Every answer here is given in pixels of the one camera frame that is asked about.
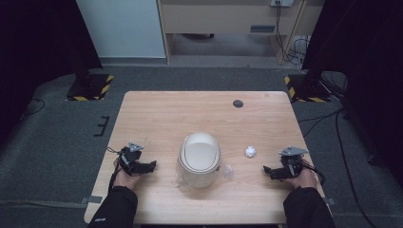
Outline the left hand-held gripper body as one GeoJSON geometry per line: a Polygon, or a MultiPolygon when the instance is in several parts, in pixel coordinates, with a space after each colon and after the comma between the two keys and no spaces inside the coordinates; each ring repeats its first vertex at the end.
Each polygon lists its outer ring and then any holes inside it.
{"type": "Polygon", "coordinates": [[[129,142],[128,146],[121,149],[119,164],[128,175],[131,175],[134,168],[141,167],[138,165],[138,159],[141,157],[143,149],[141,145],[134,142],[129,142]]]}

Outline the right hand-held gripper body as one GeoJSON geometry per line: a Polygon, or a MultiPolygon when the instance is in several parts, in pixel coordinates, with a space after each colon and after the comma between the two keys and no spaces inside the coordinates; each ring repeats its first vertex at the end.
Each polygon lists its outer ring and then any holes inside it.
{"type": "Polygon", "coordinates": [[[295,178],[300,174],[303,168],[302,158],[308,153],[308,149],[298,148],[291,145],[279,152],[280,162],[286,170],[285,179],[295,178]]]}

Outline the person's left hand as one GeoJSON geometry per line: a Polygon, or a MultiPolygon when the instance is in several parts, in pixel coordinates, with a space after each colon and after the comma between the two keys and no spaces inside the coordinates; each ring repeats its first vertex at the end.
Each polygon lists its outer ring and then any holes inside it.
{"type": "Polygon", "coordinates": [[[120,166],[118,159],[116,159],[113,164],[115,166],[115,171],[114,171],[114,181],[112,182],[112,186],[113,187],[122,186],[122,187],[128,188],[131,191],[134,191],[137,183],[141,179],[141,176],[128,175],[124,171],[124,169],[120,166]]]}

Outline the person's right hand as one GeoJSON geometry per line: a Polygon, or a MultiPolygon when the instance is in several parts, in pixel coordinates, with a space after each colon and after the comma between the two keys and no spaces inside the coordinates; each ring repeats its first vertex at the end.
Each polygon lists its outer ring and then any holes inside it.
{"type": "Polygon", "coordinates": [[[316,188],[317,178],[316,173],[304,167],[299,175],[295,178],[286,179],[285,182],[291,184],[295,189],[301,188],[316,188]]]}

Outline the clear plastic wrapper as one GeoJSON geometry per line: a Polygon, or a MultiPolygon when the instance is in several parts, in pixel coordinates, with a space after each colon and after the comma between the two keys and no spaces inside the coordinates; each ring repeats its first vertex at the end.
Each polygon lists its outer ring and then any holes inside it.
{"type": "Polygon", "coordinates": [[[223,168],[223,176],[226,180],[231,181],[234,178],[234,171],[231,164],[226,164],[223,168]]]}

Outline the striped black stand base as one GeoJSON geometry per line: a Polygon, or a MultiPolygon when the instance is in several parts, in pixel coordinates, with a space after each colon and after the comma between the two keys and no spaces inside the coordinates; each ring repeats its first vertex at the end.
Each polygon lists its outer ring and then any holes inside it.
{"type": "Polygon", "coordinates": [[[305,75],[292,74],[284,77],[292,103],[295,102],[329,102],[330,92],[321,81],[310,81],[305,75]]]}
{"type": "Polygon", "coordinates": [[[102,100],[109,90],[113,76],[109,74],[90,74],[88,80],[76,79],[69,89],[68,101],[102,100]]]}

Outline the black curtain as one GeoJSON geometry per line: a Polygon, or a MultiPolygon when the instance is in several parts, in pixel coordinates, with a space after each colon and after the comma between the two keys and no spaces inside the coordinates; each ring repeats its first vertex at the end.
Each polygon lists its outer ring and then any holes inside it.
{"type": "Polygon", "coordinates": [[[35,89],[73,72],[71,52],[102,66],[76,0],[0,0],[0,145],[35,89]]]}
{"type": "Polygon", "coordinates": [[[403,0],[325,0],[303,67],[347,77],[349,107],[403,188],[403,0]]]}

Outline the white panel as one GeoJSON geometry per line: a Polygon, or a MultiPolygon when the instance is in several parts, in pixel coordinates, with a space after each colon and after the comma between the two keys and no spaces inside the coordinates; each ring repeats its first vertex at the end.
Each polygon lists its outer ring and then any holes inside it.
{"type": "Polygon", "coordinates": [[[157,0],[76,0],[100,57],[165,57],[157,0]]]}

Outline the light wooden cabinet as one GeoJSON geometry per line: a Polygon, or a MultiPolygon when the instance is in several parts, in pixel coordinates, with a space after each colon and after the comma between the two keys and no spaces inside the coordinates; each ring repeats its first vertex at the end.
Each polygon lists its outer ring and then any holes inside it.
{"type": "Polygon", "coordinates": [[[291,60],[298,36],[310,36],[325,0],[294,0],[291,8],[271,0],[157,0],[166,54],[176,34],[266,34],[279,64],[291,60]]]}

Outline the wall power socket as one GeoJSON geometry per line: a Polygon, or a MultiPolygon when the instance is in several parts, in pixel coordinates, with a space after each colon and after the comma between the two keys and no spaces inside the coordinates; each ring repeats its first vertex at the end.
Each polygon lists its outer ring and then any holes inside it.
{"type": "Polygon", "coordinates": [[[271,7],[284,7],[284,8],[291,8],[294,4],[294,0],[271,0],[270,6],[271,7]]]}

